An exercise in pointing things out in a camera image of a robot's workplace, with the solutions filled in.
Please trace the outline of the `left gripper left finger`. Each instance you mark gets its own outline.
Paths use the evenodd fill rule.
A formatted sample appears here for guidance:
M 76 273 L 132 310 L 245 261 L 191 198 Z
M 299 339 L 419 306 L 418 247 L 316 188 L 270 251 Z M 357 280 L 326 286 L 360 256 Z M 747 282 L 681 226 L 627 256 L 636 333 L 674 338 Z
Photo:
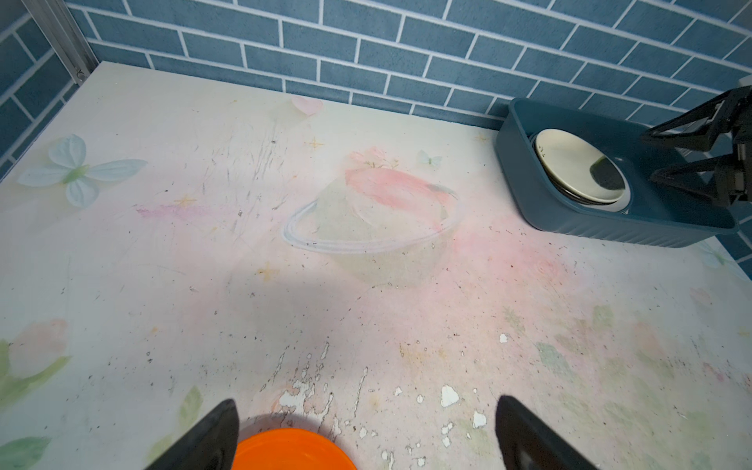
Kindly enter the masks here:
M 234 399 L 226 399 L 146 467 L 147 470 L 230 470 L 240 434 Z

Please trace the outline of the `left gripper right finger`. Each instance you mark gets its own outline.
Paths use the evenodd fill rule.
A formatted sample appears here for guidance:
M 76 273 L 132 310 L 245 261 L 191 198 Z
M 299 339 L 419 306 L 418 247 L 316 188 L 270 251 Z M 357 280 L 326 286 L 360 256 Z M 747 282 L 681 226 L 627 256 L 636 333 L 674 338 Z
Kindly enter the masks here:
M 506 469 L 597 469 L 515 397 L 502 395 L 495 436 Z

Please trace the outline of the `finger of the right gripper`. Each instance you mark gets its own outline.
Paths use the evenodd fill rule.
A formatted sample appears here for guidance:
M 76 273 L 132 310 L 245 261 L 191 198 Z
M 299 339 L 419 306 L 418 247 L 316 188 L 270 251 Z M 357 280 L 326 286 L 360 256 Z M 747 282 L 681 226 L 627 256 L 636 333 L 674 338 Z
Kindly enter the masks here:
M 732 144 L 751 143 L 751 87 L 724 92 L 675 119 L 656 125 L 640 140 L 662 148 L 708 152 L 722 134 Z
M 673 187 L 718 207 L 748 202 L 751 196 L 751 160 L 729 154 L 656 170 L 650 180 Z

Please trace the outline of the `orange plate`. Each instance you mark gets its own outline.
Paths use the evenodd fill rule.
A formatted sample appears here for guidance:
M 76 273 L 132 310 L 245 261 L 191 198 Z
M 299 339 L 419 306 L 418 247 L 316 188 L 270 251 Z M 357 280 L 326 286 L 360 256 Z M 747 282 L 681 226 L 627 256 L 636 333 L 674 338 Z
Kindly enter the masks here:
M 307 430 L 285 428 L 262 432 L 240 442 L 231 469 L 356 470 L 356 466 L 327 438 Z

